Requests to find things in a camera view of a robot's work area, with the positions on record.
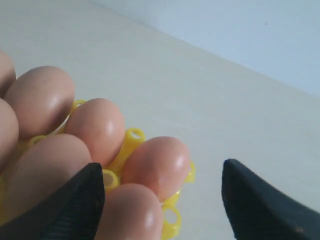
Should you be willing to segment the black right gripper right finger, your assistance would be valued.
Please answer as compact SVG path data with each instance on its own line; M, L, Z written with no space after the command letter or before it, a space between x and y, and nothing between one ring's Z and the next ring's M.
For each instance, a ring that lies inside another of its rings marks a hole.
M221 197L237 240L318 240L320 214L236 159L223 163Z

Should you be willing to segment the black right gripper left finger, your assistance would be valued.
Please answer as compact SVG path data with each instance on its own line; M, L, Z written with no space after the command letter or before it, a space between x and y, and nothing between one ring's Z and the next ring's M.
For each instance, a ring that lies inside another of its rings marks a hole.
M5 223L2 240L93 240L105 203L102 167L89 163L50 197Z

